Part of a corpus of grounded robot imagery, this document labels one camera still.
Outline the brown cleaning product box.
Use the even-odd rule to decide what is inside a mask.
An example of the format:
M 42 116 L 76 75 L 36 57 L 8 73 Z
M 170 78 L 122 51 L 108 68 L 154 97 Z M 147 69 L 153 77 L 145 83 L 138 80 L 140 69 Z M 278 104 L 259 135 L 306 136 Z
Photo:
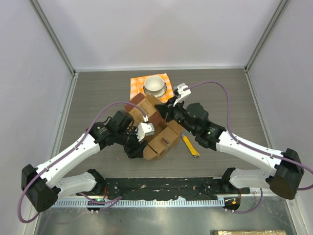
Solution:
M 163 118 L 155 108 L 155 105 L 161 104 L 162 102 L 155 98 L 153 95 L 144 95 L 138 93 L 134 98 L 130 100 L 131 103 L 140 107 L 146 116 L 149 119 L 149 123 L 152 123 L 153 126 L 163 125 Z M 143 121 L 142 113 L 135 107 L 130 104 L 124 106 L 126 112 L 134 118 L 134 126 L 138 126 Z

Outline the brown cardboard express box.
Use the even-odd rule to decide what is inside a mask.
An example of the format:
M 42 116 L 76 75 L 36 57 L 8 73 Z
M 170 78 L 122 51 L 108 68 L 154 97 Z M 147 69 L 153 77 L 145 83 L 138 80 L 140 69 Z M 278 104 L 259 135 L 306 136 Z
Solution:
M 161 121 L 155 127 L 155 134 L 145 138 L 147 146 L 143 150 L 143 158 L 146 160 L 159 160 L 170 151 L 181 138 L 183 127 L 174 120 Z

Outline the yellow utility knife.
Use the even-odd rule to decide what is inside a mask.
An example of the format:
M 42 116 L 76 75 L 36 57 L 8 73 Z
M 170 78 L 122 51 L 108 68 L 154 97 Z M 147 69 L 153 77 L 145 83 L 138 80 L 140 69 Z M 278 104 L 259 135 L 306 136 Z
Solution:
M 181 138 L 187 146 L 188 150 L 190 151 L 191 155 L 195 158 L 199 157 L 199 152 L 193 147 L 190 140 L 184 134 L 181 134 Z

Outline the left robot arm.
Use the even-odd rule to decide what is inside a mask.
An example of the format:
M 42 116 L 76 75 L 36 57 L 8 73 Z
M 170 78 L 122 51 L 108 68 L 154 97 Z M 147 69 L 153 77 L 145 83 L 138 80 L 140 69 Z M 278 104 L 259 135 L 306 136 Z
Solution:
M 145 137 L 155 129 L 148 118 L 134 126 L 134 118 L 126 111 L 117 111 L 107 122 L 96 122 L 75 143 L 51 160 L 37 167 L 28 164 L 22 169 L 22 190 L 37 212 L 44 212 L 62 197 L 77 193 L 100 195 L 105 179 L 95 169 L 83 174 L 65 175 L 88 157 L 105 147 L 118 144 L 129 158 L 142 158 L 147 145 Z

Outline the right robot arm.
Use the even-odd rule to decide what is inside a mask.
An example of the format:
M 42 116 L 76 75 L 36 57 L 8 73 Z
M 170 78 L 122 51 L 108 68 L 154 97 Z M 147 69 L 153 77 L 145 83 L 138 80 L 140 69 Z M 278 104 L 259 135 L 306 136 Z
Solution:
M 211 122 L 208 112 L 199 104 L 183 107 L 167 102 L 155 108 L 164 121 L 174 120 L 192 134 L 204 148 L 238 157 L 257 170 L 229 168 L 221 180 L 221 188 L 233 193 L 238 188 L 264 188 L 285 199 L 294 199 L 304 175 L 298 153 L 288 148 L 282 152 L 242 139 L 224 127 Z

